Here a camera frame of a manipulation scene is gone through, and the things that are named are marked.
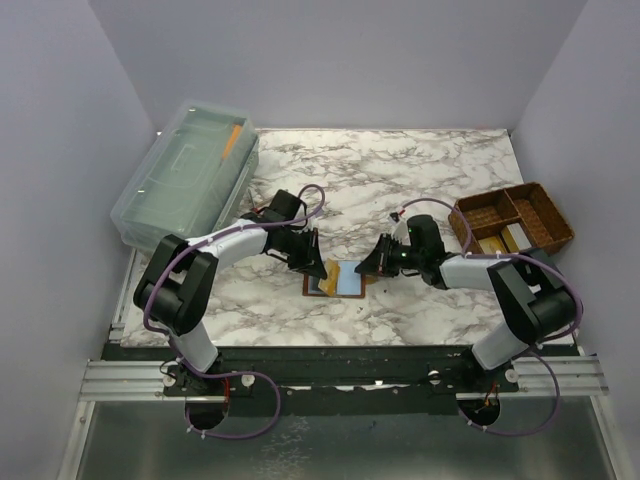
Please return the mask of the brown leather card holder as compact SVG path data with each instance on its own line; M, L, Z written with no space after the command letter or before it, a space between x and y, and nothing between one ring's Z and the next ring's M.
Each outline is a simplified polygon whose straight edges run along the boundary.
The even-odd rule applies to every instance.
M335 261L337 261L341 267L337 285L337 294L333 297L327 296L318 289L318 281L320 279L305 274L302 287L303 296L363 299L366 296L367 287L377 282L377 278L374 276L360 275L354 271L355 267L359 264L358 261Z

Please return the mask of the gold VIP credit card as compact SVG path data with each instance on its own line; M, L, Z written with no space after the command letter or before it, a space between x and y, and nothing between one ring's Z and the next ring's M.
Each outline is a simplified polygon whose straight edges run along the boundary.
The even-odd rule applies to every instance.
M337 294L341 267L337 261L327 259L324 263L324 268L327 276L318 281L318 289L327 296L333 297Z

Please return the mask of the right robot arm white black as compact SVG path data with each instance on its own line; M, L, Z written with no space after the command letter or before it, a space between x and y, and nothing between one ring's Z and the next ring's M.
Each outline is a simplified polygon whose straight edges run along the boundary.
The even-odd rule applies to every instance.
M445 249L429 215L408 219L409 243L382 234L373 251L355 268L366 276L396 277L404 270L441 289L485 290L495 294L503 320L470 348L460 379L480 392L496 380L496 368L576 321L582 303L545 251L521 254L463 255Z

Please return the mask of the brown woven wicker tray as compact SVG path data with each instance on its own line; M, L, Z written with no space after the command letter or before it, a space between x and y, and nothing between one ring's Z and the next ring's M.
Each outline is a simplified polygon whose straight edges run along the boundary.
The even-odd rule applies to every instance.
M468 252L480 254L480 241L497 237L511 224L519 224L533 247L547 254L560 252L574 231L539 183L531 182L476 194L457 200L455 208L465 217L471 234L457 213L449 214L449 224L461 246L469 240Z

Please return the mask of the silver cards in tray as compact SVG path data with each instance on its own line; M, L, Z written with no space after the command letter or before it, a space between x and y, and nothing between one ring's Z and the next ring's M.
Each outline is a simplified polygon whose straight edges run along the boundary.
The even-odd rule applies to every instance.
M503 243L511 253L527 250L532 243L519 223L506 225L500 233Z

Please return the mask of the clear plastic storage box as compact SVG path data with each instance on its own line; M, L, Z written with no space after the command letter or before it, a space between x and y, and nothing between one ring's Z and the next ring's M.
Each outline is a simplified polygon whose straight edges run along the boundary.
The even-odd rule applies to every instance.
M222 161L234 124L243 130ZM150 255L167 235L201 237L229 225L259 164L258 147L243 112L183 103L111 211L123 243Z

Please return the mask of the aluminium rail frame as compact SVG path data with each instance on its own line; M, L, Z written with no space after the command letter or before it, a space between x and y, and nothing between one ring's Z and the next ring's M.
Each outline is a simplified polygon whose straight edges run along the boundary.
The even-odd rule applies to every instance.
M166 348L115 324L81 383L63 479L631 479L599 359L571 346L505 371L454 415L237 416L165 396Z

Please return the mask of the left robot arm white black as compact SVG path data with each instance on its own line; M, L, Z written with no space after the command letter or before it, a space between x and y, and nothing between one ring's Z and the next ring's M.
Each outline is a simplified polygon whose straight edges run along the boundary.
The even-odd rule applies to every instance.
M256 255L269 255L289 270L321 280L328 278L318 231L312 219L321 213L324 189L310 184L320 202L309 210L302 195L278 190L271 203L252 210L228 227L182 239L164 237L156 247L133 295L143 312L143 324L165 335L189 368L187 382L201 395L214 393L222 380L214 364L218 349L202 322L217 273Z

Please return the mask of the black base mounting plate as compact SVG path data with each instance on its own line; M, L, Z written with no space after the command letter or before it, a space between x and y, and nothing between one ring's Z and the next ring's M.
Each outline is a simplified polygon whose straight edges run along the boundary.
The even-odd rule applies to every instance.
M237 416L454 415L464 397L518 389L504 368L472 367L464 346L224 347L210 374L172 366L164 394Z

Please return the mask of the orange pencil in box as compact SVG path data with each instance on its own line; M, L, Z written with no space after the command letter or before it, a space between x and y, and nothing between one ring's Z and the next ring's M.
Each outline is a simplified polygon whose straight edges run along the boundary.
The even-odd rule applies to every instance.
M234 124L232 131L231 131L231 135L225 145L224 151L221 155L221 160L224 161L229 154L231 153L231 151L233 150L233 147L238 139L238 137L240 136L240 134L242 133L243 130L243 126L240 124Z

